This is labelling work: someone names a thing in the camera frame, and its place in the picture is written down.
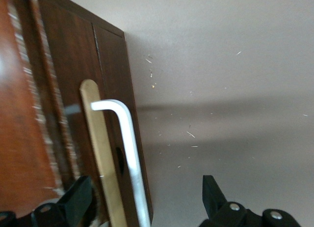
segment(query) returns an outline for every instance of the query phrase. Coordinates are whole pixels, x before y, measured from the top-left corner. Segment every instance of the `dark wood panel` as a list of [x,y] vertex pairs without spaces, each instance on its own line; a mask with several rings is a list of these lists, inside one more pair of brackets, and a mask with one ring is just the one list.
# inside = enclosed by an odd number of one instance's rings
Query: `dark wood panel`
[[22,35],[32,76],[38,91],[38,98],[45,117],[47,132],[52,141],[53,153],[57,161],[63,187],[67,190],[75,180],[73,170],[77,170],[77,164],[75,162],[71,163],[70,153],[72,151],[68,148],[70,142],[67,140],[66,135],[63,136],[59,124],[61,115],[58,107],[55,106],[57,103],[53,96],[53,86],[48,79],[40,33],[33,18],[34,15],[29,0],[10,0],[10,3],[17,11],[19,25],[23,30]]
[[[101,69],[103,73],[103,79],[105,84],[105,93],[108,98],[117,99],[122,101],[129,108],[137,142],[138,153],[140,157],[140,163],[142,167],[142,175],[144,179],[145,191],[147,202],[149,205],[149,211],[151,219],[153,217],[153,209],[150,197],[150,191],[148,186],[144,154],[142,149],[141,137],[139,132],[139,125],[137,120],[137,113],[134,101],[133,87],[131,82],[131,73],[129,67],[128,54],[126,49],[126,43],[123,37],[112,34],[111,32],[97,26],[94,26],[94,32],[97,39],[97,46],[99,51],[99,58],[101,63]],[[125,152],[123,149],[123,141],[121,131],[119,127],[118,118],[114,113],[111,113],[111,121],[115,133],[115,142],[119,148],[122,148],[123,161],[126,164]],[[132,220],[129,223],[130,226],[135,226],[137,220],[135,216],[131,216],[135,210],[134,200],[130,199],[132,193],[130,190],[126,190],[125,187],[131,185],[131,180],[128,172],[119,174],[120,186],[122,191],[122,198],[125,202],[126,209],[131,210],[126,213],[128,220]]]
[[79,93],[85,79],[94,80],[101,92],[104,91],[92,25],[54,3],[38,0],[38,4],[49,44],[46,54],[52,57],[53,73],[65,111],[63,123],[69,125],[80,172],[90,175],[97,187],[101,220],[105,221],[108,219],[105,199]]
[[0,0],[0,211],[20,217],[58,197],[58,187],[18,18],[7,1]]
[[79,15],[83,19],[89,20],[92,23],[96,23],[97,25],[101,26],[102,28],[105,28],[106,30],[116,35],[123,36],[122,30],[104,21],[100,17],[96,16],[95,14],[86,10],[85,8],[73,3],[70,0],[47,0],[47,1],[53,2],[59,5],[60,7],[65,8],[68,11],[75,13],[75,15]]

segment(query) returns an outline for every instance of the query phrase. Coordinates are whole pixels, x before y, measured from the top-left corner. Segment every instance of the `screw head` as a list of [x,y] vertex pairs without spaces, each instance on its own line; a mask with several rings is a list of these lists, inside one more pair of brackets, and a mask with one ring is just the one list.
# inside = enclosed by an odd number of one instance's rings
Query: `screw head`
[[40,212],[41,213],[44,213],[46,211],[49,211],[51,209],[51,206],[48,204],[48,205],[45,205],[43,208],[40,209]]
[[276,220],[281,220],[283,218],[283,216],[279,212],[277,212],[277,211],[272,211],[270,213],[270,215],[271,215],[272,218],[274,218]]
[[238,210],[240,210],[239,205],[238,205],[238,204],[235,204],[235,203],[231,203],[229,207],[230,207],[231,210],[233,210],[233,211],[238,211]]
[[5,220],[8,217],[7,213],[0,213],[0,221]]

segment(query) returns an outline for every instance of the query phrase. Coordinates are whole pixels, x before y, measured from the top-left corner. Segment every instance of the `black clamp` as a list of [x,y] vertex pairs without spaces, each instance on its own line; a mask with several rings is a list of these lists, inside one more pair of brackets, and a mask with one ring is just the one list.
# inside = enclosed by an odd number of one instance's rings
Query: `black clamp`
[[199,227],[301,227],[285,211],[267,209],[259,216],[237,202],[227,202],[211,175],[203,176],[203,203],[209,219]]
[[18,219],[12,211],[0,212],[0,227],[76,227],[91,202],[91,178],[81,176],[57,203],[40,205]]

